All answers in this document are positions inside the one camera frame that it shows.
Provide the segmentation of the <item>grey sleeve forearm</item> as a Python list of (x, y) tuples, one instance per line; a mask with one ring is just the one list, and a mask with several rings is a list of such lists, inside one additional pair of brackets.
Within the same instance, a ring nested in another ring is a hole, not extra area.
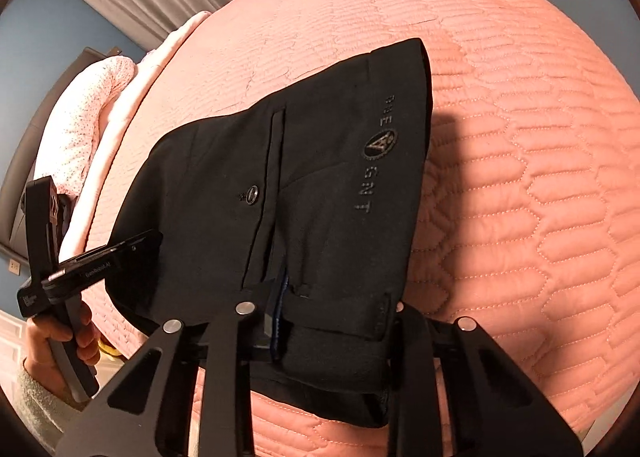
[(22, 367), (17, 373), (13, 406), (32, 436), (54, 455), (64, 432), (79, 418), (87, 403), (77, 403), (67, 392), (60, 399)]

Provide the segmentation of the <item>left hand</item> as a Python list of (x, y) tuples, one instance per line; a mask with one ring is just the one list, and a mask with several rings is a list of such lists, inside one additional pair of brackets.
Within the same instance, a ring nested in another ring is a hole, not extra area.
[(100, 359), (100, 333), (93, 324), (90, 307), (84, 301), (80, 303), (79, 315), (81, 327), (76, 333), (52, 316), (40, 315), (27, 321), (27, 355), (23, 366), (32, 379), (59, 399), (70, 392), (55, 362), (51, 340), (67, 342), (75, 337), (77, 355), (82, 362), (94, 366)]

